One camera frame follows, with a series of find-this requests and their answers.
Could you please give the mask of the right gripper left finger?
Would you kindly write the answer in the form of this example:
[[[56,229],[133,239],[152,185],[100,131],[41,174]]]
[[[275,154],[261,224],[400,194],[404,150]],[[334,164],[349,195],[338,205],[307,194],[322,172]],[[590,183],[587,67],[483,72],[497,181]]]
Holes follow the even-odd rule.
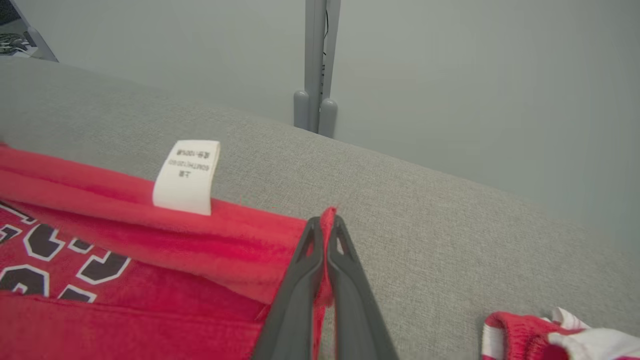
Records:
[[[254,360],[314,358],[314,300],[323,278],[320,218],[310,218],[253,350]]]

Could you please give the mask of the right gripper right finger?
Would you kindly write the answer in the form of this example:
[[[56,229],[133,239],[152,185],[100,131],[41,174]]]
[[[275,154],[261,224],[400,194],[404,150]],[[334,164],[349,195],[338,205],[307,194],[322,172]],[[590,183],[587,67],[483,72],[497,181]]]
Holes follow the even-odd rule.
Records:
[[[334,296],[337,360],[397,360],[398,354],[345,221],[334,217],[326,268]]]

